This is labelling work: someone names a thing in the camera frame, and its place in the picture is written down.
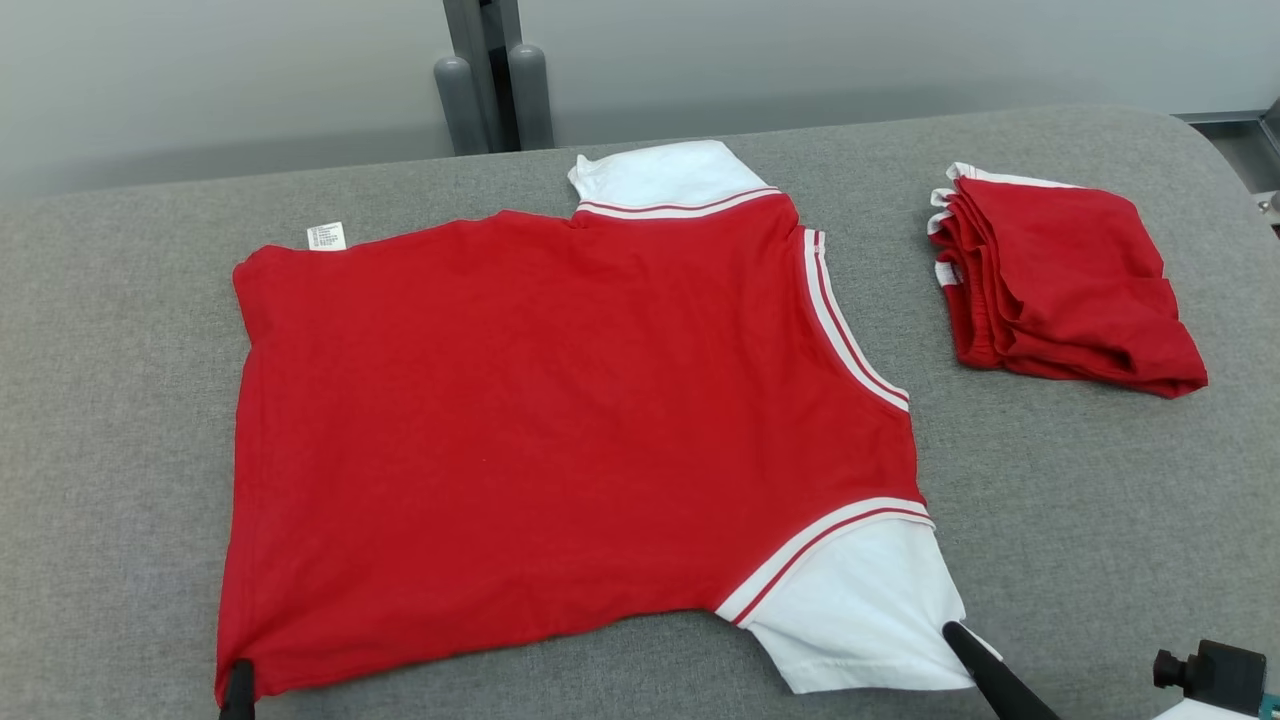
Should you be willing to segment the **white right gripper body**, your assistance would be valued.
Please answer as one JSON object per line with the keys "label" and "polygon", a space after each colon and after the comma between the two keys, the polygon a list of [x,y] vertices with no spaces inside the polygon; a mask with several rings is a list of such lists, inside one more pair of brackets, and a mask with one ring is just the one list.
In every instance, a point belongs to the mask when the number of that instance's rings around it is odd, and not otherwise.
{"label": "white right gripper body", "polygon": [[1240,714],[1196,700],[1183,700],[1151,720],[1267,720],[1267,711],[1260,714],[1256,708],[1252,714]]}

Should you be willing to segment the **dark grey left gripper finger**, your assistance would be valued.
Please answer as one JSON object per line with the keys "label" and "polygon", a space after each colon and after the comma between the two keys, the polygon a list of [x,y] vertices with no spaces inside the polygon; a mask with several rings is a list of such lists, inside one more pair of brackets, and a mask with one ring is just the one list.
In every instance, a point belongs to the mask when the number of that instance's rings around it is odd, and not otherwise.
{"label": "dark grey left gripper finger", "polygon": [[253,664],[236,660],[227,676],[218,720],[256,720]]}

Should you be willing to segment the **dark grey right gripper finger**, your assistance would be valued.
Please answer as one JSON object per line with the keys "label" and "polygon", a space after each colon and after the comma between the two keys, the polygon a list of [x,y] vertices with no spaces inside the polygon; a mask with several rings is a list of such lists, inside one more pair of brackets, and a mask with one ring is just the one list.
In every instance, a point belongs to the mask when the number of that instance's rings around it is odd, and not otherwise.
{"label": "dark grey right gripper finger", "polygon": [[998,720],[1061,720],[986,642],[961,623],[946,623],[942,635]]}

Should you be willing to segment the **red shorts with white stripe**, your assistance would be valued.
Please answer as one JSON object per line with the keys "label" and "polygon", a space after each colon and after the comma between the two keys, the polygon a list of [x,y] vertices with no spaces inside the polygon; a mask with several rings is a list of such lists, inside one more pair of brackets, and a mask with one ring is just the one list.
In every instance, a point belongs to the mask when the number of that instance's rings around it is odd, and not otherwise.
{"label": "red shorts with white stripe", "polygon": [[1133,202],[963,161],[945,174],[927,234],[963,365],[1164,398],[1210,383]]}

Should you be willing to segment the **red jersey with white sleeves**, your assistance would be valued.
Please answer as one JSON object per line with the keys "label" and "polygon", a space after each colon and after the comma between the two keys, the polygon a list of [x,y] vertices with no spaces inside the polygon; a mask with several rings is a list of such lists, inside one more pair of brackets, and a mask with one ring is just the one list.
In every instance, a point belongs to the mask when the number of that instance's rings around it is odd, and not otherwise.
{"label": "red jersey with white sleeves", "polygon": [[219,701],[242,662],[262,697],[684,610],[795,693],[973,687],[909,396],[826,233],[718,141],[570,182],[568,218],[234,269]]}

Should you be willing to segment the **grey fabric sofa seat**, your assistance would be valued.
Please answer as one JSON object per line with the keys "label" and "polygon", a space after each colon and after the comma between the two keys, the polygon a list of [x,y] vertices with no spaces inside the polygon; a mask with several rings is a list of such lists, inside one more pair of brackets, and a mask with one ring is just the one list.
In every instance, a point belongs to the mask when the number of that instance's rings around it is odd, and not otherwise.
{"label": "grey fabric sofa seat", "polygon": [[[1115,106],[737,135],[829,234],[835,291],[911,396],[970,628],[1062,717],[1149,720],[1160,650],[1268,657],[1280,694],[1280,238],[1222,155]],[[255,249],[517,209],[576,149],[154,184],[0,206],[0,720],[215,720],[216,615]],[[1162,400],[972,372],[923,233],[951,161],[1129,199],[1210,386]],[[259,720],[986,720],[975,691],[791,694],[709,614],[265,700]]]}

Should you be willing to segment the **grey metal frame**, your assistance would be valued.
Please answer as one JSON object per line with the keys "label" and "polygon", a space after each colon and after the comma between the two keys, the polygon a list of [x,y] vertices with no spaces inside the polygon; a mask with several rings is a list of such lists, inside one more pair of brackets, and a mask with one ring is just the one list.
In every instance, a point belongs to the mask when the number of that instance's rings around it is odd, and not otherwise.
{"label": "grey metal frame", "polygon": [[1224,156],[1280,238],[1280,97],[1263,110],[1184,114],[1181,119]]}

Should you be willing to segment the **grey cylindrical post foot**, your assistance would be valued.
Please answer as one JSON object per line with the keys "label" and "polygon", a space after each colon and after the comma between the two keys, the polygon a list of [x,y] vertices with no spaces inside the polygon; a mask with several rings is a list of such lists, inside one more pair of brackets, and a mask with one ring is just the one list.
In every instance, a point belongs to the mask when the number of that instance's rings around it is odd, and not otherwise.
{"label": "grey cylindrical post foot", "polygon": [[545,54],[532,45],[518,44],[507,58],[521,149],[553,149],[556,138]]}
{"label": "grey cylindrical post foot", "polygon": [[468,61],[444,56],[433,67],[433,74],[454,155],[488,154],[486,122]]}

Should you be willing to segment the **grey partition post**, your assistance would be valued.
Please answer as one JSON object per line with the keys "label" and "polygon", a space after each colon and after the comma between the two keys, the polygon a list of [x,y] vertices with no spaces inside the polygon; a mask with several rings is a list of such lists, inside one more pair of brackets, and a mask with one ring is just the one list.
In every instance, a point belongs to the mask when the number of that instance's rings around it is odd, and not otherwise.
{"label": "grey partition post", "polygon": [[489,152],[521,149],[509,82],[508,51],[518,42],[515,0],[443,0],[452,50],[474,70],[486,122]]}

